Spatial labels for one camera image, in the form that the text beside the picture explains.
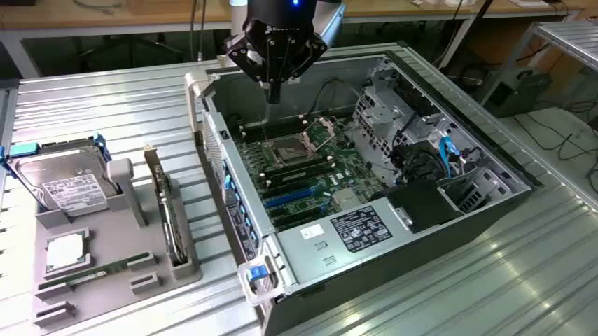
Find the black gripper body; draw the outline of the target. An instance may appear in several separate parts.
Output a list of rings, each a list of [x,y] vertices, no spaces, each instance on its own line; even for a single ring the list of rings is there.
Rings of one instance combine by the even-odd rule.
[[[268,59],[269,75],[276,79],[285,41],[289,36],[314,33],[314,1],[248,1],[242,24],[246,37],[260,56]]]

